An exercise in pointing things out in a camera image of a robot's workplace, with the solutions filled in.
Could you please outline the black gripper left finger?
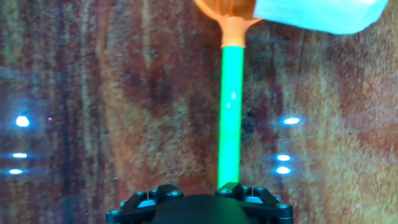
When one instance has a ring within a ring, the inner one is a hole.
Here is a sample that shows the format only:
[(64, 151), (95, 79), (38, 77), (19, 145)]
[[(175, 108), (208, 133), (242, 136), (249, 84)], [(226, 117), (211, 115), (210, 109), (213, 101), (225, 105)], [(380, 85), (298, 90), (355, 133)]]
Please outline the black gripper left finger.
[(121, 202), (117, 210), (105, 213), (106, 223), (133, 224), (153, 219), (158, 207), (164, 202), (183, 197), (183, 192), (172, 184), (159, 185), (156, 189), (140, 191)]

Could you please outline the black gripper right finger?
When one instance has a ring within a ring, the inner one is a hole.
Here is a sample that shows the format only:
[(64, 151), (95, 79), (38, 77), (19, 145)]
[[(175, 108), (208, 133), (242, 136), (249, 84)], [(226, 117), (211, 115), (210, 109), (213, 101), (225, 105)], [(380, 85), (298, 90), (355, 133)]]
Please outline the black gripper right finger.
[(216, 197), (230, 198), (248, 223), (294, 224), (293, 206), (281, 202), (266, 188), (228, 182), (215, 192)]

